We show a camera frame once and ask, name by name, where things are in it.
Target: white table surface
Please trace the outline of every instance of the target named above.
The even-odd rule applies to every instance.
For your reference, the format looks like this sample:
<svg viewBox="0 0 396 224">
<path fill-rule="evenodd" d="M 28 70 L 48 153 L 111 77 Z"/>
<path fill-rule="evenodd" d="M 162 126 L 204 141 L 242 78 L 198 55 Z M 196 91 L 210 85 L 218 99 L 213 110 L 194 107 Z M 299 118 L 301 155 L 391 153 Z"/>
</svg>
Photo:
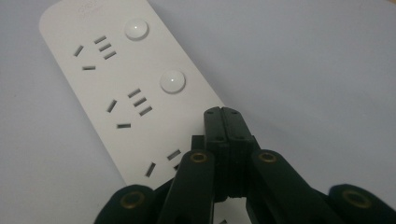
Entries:
<svg viewBox="0 0 396 224">
<path fill-rule="evenodd" d="M 124 186 L 38 31 L 56 2 L 0 0 L 0 223 L 92 223 Z M 262 148 L 396 208 L 396 5 L 150 3 Z"/>
</svg>

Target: power socket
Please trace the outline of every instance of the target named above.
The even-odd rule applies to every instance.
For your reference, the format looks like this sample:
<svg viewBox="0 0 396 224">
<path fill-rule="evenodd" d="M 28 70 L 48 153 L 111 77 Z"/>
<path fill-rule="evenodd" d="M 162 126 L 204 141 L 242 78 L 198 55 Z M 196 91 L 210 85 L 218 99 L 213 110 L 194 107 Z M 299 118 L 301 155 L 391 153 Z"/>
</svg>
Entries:
<svg viewBox="0 0 396 224">
<path fill-rule="evenodd" d="M 125 182 L 173 178 L 223 103 L 149 3 L 63 0 L 39 28 Z M 247 223 L 239 201 L 218 204 L 215 223 Z"/>
</svg>

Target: white round button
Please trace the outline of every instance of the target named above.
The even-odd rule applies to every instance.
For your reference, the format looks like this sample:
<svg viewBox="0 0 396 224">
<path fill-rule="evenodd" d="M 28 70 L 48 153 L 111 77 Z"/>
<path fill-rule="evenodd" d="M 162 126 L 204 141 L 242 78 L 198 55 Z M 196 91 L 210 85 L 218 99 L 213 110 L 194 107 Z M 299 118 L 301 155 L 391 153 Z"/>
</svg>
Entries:
<svg viewBox="0 0 396 224">
<path fill-rule="evenodd" d="M 148 35 L 149 26 L 142 19 L 133 19 L 125 24 L 124 31 L 131 40 L 141 40 Z"/>
<path fill-rule="evenodd" d="M 186 78 L 184 74 L 177 71 L 167 71 L 161 77 L 161 87 L 167 93 L 173 94 L 178 93 L 186 86 Z"/>
</svg>

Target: socket hole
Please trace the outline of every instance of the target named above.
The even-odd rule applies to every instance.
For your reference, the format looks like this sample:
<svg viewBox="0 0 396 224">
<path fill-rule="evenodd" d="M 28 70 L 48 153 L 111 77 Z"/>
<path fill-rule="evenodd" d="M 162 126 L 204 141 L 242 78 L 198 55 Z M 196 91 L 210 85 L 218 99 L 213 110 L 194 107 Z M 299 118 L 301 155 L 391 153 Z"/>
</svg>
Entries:
<svg viewBox="0 0 396 224">
<path fill-rule="evenodd" d="M 80 45 L 80 46 L 78 47 L 78 49 L 76 50 L 76 52 L 75 52 L 74 55 L 77 57 L 77 56 L 81 53 L 81 51 L 82 51 L 83 48 L 84 48 L 84 47 Z"/>
<path fill-rule="evenodd" d="M 103 51 L 103 50 L 105 50 L 105 49 L 108 49 L 108 48 L 110 48 L 111 47 L 111 44 L 106 44 L 106 45 L 104 45 L 103 47 L 101 47 L 101 48 L 99 48 L 99 51 Z"/>
<path fill-rule="evenodd" d="M 128 97 L 129 97 L 129 98 L 132 98 L 132 97 L 136 96 L 139 92 L 141 92 L 141 90 L 140 90 L 140 89 L 137 89 L 137 90 L 135 90 L 135 91 L 129 93 L 129 94 L 128 94 Z"/>
<path fill-rule="evenodd" d="M 131 123 L 117 124 L 117 129 L 131 128 Z"/>
<path fill-rule="evenodd" d="M 111 111 L 113 110 L 114 106 L 116 105 L 117 101 L 113 100 L 113 102 L 111 102 L 110 106 L 107 109 L 108 113 L 111 113 Z"/>
<path fill-rule="evenodd" d="M 148 171 L 146 172 L 146 177 L 150 177 L 151 176 L 152 171 L 154 170 L 154 168 L 155 168 L 155 163 L 152 162 L 151 165 L 148 168 Z"/>
<path fill-rule="evenodd" d="M 148 112 L 150 112 L 152 110 L 152 107 L 151 106 L 149 106 L 149 107 L 147 107 L 146 109 L 144 109 L 144 110 L 142 110 L 140 113 L 139 113 L 139 115 L 141 116 L 141 117 L 143 117 L 144 115 L 146 115 Z"/>
<path fill-rule="evenodd" d="M 88 71 L 88 70 L 95 70 L 96 66 L 92 65 L 92 66 L 83 66 L 82 70 L 84 71 Z"/>
<path fill-rule="evenodd" d="M 111 57 L 113 57 L 114 55 L 116 55 L 117 54 L 117 52 L 116 51 L 113 51 L 113 52 L 111 52 L 111 53 L 108 53 L 107 55 L 105 55 L 105 60 L 107 60 L 107 59 L 109 59 L 109 58 L 111 58 Z"/>
<path fill-rule="evenodd" d="M 181 151 L 178 149 L 178 150 L 172 152 L 172 154 L 170 154 L 170 155 L 169 155 L 168 157 L 166 157 L 166 158 L 168 158 L 168 160 L 171 161 L 171 160 L 174 159 L 176 156 L 178 156 L 180 153 L 181 153 Z"/>
<path fill-rule="evenodd" d="M 147 99 L 146 99 L 146 97 L 144 97 L 143 99 L 140 99 L 139 101 L 134 103 L 134 107 L 138 107 L 139 105 L 145 103 L 146 101 L 147 101 Z"/>
<path fill-rule="evenodd" d="M 100 42 L 102 42 L 102 41 L 104 41 L 106 39 L 107 39 L 107 37 L 104 35 L 104 36 L 101 36 L 101 37 L 97 38 L 95 41 L 93 41 L 93 43 L 99 44 Z"/>
</svg>

